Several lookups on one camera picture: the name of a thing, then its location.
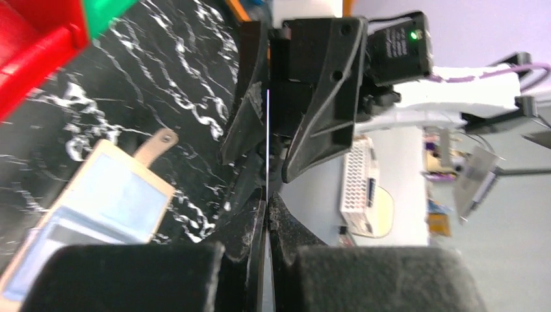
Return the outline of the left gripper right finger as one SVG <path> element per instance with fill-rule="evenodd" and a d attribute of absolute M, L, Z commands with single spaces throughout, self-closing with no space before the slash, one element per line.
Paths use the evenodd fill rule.
<path fill-rule="evenodd" d="M 485 311 L 459 254 L 433 246 L 326 245 L 268 202 L 277 311 Z"/>

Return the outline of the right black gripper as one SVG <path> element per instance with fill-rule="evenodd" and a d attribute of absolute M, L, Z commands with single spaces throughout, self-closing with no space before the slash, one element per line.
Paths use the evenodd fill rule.
<path fill-rule="evenodd" d="M 394 86 L 430 76 L 428 21 L 421 11 L 381 19 L 288 19 L 270 32 L 270 130 L 293 138 L 283 162 L 290 183 L 350 150 L 356 121 L 400 99 Z M 240 26 L 238 80 L 220 146 L 229 164 L 266 137 L 268 27 Z"/>

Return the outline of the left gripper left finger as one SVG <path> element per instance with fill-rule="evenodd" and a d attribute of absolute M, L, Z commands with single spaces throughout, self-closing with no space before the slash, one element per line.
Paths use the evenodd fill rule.
<path fill-rule="evenodd" d="M 76 245 L 46 263 L 23 311 L 258 311 L 265 191 L 197 243 Z"/>

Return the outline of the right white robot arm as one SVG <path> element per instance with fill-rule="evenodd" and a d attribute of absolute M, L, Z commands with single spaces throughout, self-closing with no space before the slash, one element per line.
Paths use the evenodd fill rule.
<path fill-rule="evenodd" d="M 234 161 L 266 137 L 286 140 L 281 177 L 350 151 L 355 125 L 368 130 L 436 126 L 411 112 L 451 112 L 450 128 L 492 133 L 497 125 L 535 113 L 520 80 L 535 64 L 527 53 L 486 68 L 438 68 L 432 63 L 428 20 L 421 11 L 384 19 L 369 32 L 363 16 L 286 18 L 240 26 L 234 111 L 219 158 Z"/>

